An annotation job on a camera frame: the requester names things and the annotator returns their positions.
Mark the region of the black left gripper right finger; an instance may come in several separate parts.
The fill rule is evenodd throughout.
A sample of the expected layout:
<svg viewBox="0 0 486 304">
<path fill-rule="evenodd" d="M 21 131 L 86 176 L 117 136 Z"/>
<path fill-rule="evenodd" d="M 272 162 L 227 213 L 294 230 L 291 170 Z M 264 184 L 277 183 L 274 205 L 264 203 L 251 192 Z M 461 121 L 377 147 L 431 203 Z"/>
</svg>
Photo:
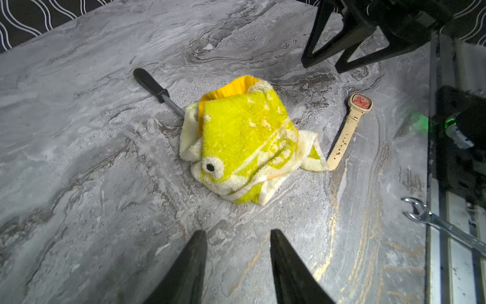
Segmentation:
<svg viewBox="0 0 486 304">
<path fill-rule="evenodd" d="M 279 229 L 271 231 L 270 254 L 278 303 L 334 303 Z"/>
</svg>

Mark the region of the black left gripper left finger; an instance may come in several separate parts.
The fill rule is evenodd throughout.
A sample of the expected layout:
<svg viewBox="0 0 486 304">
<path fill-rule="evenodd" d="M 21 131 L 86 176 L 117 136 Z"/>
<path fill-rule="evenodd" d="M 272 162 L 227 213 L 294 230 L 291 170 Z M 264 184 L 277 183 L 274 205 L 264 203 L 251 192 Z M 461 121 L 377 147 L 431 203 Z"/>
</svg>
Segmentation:
<svg viewBox="0 0 486 304">
<path fill-rule="evenodd" d="M 201 303 L 208 243 L 196 231 L 145 303 Z"/>
</svg>

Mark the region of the orange strap watch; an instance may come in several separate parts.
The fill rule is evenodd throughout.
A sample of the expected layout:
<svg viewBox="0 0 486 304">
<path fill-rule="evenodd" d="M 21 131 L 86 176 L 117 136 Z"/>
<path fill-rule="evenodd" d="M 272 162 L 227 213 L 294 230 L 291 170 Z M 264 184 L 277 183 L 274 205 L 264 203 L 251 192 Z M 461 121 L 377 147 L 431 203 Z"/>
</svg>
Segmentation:
<svg viewBox="0 0 486 304">
<path fill-rule="evenodd" d="M 344 121 L 344 126 L 327 158 L 329 171 L 333 171 L 338 167 L 355 130 L 358 128 L 360 119 L 372 110 L 373 101 L 362 94 L 353 93 L 348 97 L 348 106 L 349 112 Z"/>
</svg>

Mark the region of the yellow green white towel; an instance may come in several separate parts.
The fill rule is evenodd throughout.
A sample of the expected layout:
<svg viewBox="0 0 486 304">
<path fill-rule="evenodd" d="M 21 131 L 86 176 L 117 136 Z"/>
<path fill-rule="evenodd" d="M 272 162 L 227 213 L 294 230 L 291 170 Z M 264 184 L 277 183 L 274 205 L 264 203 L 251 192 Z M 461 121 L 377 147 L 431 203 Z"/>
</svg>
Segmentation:
<svg viewBox="0 0 486 304">
<path fill-rule="evenodd" d="M 186 110 L 180 157 L 224 200 L 266 205 L 299 169 L 326 172 L 315 132 L 299 130 L 271 84 L 246 75 Z"/>
</svg>

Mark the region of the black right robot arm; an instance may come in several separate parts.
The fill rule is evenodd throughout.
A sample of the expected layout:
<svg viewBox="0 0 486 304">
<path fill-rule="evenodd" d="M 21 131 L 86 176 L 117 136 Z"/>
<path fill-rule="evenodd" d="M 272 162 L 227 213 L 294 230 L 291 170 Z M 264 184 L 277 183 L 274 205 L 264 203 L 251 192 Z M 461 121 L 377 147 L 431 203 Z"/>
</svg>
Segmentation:
<svg viewBox="0 0 486 304">
<path fill-rule="evenodd" d="M 301 61 L 339 73 L 429 44 L 431 169 L 444 191 L 485 205 L 485 2 L 314 1 Z"/>
</svg>

